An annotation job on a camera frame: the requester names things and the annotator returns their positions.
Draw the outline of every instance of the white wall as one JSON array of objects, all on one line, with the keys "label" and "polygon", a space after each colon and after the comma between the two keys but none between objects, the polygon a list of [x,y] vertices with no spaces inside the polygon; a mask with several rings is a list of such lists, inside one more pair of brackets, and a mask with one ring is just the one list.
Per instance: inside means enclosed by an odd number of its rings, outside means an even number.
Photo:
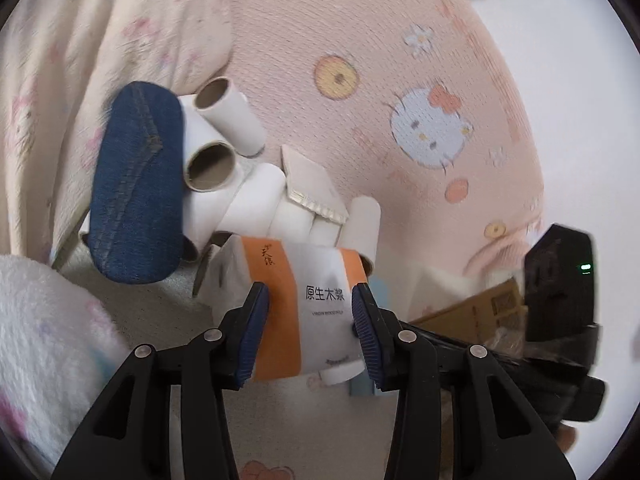
[{"label": "white wall", "polygon": [[599,418],[568,458],[586,480],[640,400],[640,55],[607,0],[471,0],[520,89],[545,178],[546,220],[593,234]]}]

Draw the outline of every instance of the cartoon print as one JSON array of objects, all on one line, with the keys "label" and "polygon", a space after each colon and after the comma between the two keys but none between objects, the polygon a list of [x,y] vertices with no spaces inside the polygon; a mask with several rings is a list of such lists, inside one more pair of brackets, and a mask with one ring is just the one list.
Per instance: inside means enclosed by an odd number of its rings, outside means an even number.
[{"label": "cartoon print", "polygon": [[368,157],[373,157],[381,166],[386,166],[386,160],[390,151],[388,148],[380,148],[361,128],[352,128],[351,135],[357,145],[367,153]]},{"label": "cartoon print", "polygon": [[391,131],[409,158],[426,168],[446,170],[453,165],[473,131],[455,111],[458,101],[448,93],[415,88],[393,107]]},{"label": "cartoon print", "polygon": [[41,321],[38,323],[38,327],[37,327],[37,331],[38,331],[38,335],[41,337],[46,337],[46,336],[50,336],[53,334],[53,329],[51,327],[51,325],[49,324],[49,322],[47,321]]},{"label": "cartoon print", "polygon": [[466,178],[457,178],[449,182],[444,192],[444,198],[450,204],[462,202],[469,194],[469,181]]},{"label": "cartoon print", "polygon": [[489,148],[489,160],[487,163],[494,165],[494,168],[501,168],[507,160],[507,154],[504,152],[504,148],[500,147],[496,150]]},{"label": "cartoon print", "polygon": [[160,69],[162,70],[164,68],[170,67],[171,63],[173,62],[174,62],[173,56],[168,52],[165,52],[160,56],[160,62],[159,62]]},{"label": "cartoon print", "polygon": [[185,70],[185,80],[190,81],[191,77],[197,76],[202,72],[200,60],[204,57],[202,51],[198,48],[193,50],[187,58],[187,68]]},{"label": "cartoon print", "polygon": [[50,63],[56,63],[62,60],[62,51],[57,41],[54,41],[47,49],[47,59]]},{"label": "cartoon print", "polygon": [[497,240],[507,233],[507,226],[504,222],[491,222],[484,228],[484,236],[489,240]]},{"label": "cartoon print", "polygon": [[420,180],[415,180],[402,166],[396,166],[391,173],[386,176],[389,181],[399,182],[402,189],[415,198],[423,199],[423,195],[427,193],[427,188]]},{"label": "cartoon print", "polygon": [[430,52],[433,48],[431,41],[433,41],[433,29],[422,28],[415,23],[411,26],[411,32],[404,37],[407,46],[414,50],[414,57],[420,56],[423,52]]},{"label": "cartoon print", "polygon": [[36,101],[35,83],[31,89],[13,98],[11,107],[11,126],[4,138],[7,153],[24,160],[35,143],[35,117],[32,107]]},{"label": "cartoon print", "polygon": [[526,114],[522,104],[519,104],[519,97],[514,94],[508,73],[492,61],[493,57],[487,51],[485,42],[481,41],[473,28],[467,25],[465,20],[454,12],[454,8],[455,4],[450,0],[440,0],[440,4],[436,5],[436,10],[440,15],[449,19],[453,28],[465,37],[466,43],[471,47],[474,56],[491,78],[494,88],[500,95],[500,104],[506,115],[511,140],[520,142],[522,134],[528,134]]},{"label": "cartoon print", "polygon": [[542,238],[544,229],[542,218],[538,217],[537,219],[531,221],[527,224],[527,232],[526,232],[526,240],[530,246],[534,246],[540,238]]},{"label": "cartoon print", "polygon": [[93,136],[84,144],[84,152],[80,157],[80,165],[84,170],[93,171],[95,163],[98,160],[98,153],[104,137],[104,127],[100,126],[95,129]]},{"label": "cartoon print", "polygon": [[310,392],[317,392],[321,388],[325,388],[326,385],[322,382],[322,377],[319,373],[311,374],[306,378],[306,387]]},{"label": "cartoon print", "polygon": [[262,462],[251,460],[244,464],[240,480],[296,480],[296,476],[290,467],[267,469]]},{"label": "cartoon print", "polygon": [[436,108],[442,108],[447,115],[451,115],[462,106],[462,101],[457,95],[450,94],[442,85],[436,85],[429,92],[429,104]]},{"label": "cartoon print", "polygon": [[533,197],[529,202],[528,207],[529,207],[529,211],[535,211],[536,209],[538,209],[540,207],[540,197],[539,196]]},{"label": "cartoon print", "polygon": [[355,93],[360,77],[356,69],[340,56],[324,56],[316,64],[314,80],[324,97],[339,101]]},{"label": "cartoon print", "polygon": [[13,437],[25,440],[26,418],[25,413],[12,406],[5,394],[0,392],[0,420]]},{"label": "cartoon print", "polygon": [[160,30],[150,18],[140,17],[124,27],[122,35],[126,41],[118,47],[123,51],[122,56],[126,60],[126,65],[130,70],[133,70],[151,53],[152,47],[160,35]]}]

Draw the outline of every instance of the metal screw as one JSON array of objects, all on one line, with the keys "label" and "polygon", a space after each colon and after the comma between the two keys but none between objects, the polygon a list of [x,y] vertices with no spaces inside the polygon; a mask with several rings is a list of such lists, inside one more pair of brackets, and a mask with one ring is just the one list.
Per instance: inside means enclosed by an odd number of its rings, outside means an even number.
[{"label": "metal screw", "polygon": [[149,345],[140,345],[136,348],[136,351],[133,352],[136,357],[149,357],[151,355],[151,346]]},{"label": "metal screw", "polygon": [[405,343],[413,343],[418,336],[415,335],[415,332],[411,332],[411,330],[401,330],[398,332],[398,339],[400,341],[404,341]]},{"label": "metal screw", "polygon": [[473,345],[469,351],[473,357],[477,357],[478,359],[482,359],[487,355],[486,348],[482,345]]},{"label": "metal screw", "polygon": [[222,339],[222,332],[217,328],[211,328],[204,333],[204,339],[207,341],[220,341]]}]

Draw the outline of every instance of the orange stripe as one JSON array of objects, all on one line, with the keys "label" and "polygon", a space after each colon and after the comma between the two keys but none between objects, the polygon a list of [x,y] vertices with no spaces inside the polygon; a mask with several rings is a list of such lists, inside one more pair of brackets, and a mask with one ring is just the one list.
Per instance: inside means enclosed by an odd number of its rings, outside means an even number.
[{"label": "orange stripe", "polygon": [[269,315],[255,361],[255,379],[293,377],[300,373],[298,289],[289,260],[277,240],[242,238],[249,274],[269,287]]},{"label": "orange stripe", "polygon": [[340,249],[340,252],[344,261],[344,270],[347,273],[349,290],[353,290],[358,283],[367,283],[367,275],[364,273],[360,255],[352,249]]}]

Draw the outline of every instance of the orange bow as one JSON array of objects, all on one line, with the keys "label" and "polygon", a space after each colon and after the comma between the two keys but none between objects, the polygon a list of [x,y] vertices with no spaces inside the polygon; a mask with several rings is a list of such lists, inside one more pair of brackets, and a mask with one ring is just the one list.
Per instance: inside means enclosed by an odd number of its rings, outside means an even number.
[{"label": "orange bow", "polygon": [[434,86],[431,92],[429,92],[428,99],[431,106],[442,108],[442,111],[447,115],[451,115],[460,110],[462,104],[462,101],[460,101],[457,95],[450,94],[442,85]]},{"label": "orange bow", "polygon": [[294,480],[295,475],[289,467],[268,469],[263,463],[251,460],[244,464],[240,480]]}]

